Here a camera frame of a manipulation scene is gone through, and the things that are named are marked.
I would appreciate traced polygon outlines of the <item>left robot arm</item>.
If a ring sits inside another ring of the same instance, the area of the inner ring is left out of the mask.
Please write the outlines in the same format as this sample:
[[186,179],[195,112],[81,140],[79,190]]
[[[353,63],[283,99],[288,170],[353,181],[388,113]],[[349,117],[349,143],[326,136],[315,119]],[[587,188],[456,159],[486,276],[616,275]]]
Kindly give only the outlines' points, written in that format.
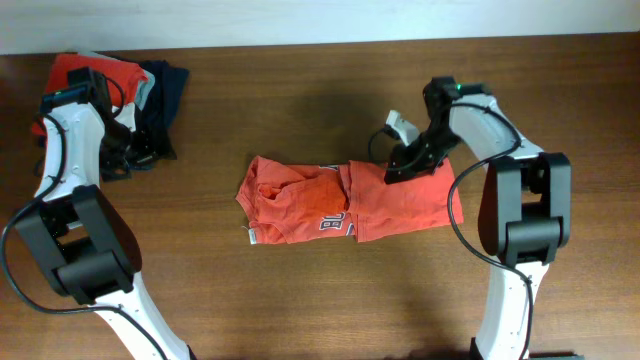
[[129,178],[149,153],[148,137],[133,111],[113,105],[113,79],[82,67],[67,80],[42,98],[42,179],[6,227],[17,230],[49,286],[75,300],[64,314],[97,314],[136,359],[191,359],[146,289],[133,232],[100,189]]

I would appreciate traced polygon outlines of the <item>orange-red t-shirt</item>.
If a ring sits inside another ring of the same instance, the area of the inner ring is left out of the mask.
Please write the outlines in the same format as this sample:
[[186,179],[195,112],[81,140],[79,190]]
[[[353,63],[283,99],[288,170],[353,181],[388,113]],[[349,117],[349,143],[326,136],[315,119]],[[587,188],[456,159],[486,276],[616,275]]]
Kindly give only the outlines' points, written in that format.
[[383,237],[447,226],[454,181],[448,161],[431,176],[387,185],[372,163],[284,165],[255,157],[236,195],[250,242],[294,244],[353,236]]

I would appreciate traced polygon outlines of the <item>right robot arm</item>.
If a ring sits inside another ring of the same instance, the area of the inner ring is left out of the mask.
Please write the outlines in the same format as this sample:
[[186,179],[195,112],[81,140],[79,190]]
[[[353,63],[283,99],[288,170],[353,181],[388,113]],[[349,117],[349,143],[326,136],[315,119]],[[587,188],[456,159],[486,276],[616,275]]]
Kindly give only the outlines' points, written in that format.
[[538,288],[570,237],[570,161],[522,135],[482,83],[434,77],[422,97],[430,119],[425,131],[399,115],[387,119],[399,143],[384,180],[394,184],[432,175],[460,143],[472,151],[476,163],[455,178],[447,194],[452,200],[466,176],[485,169],[478,214],[482,247],[463,245],[489,265],[489,288],[483,321],[467,356],[527,359]]

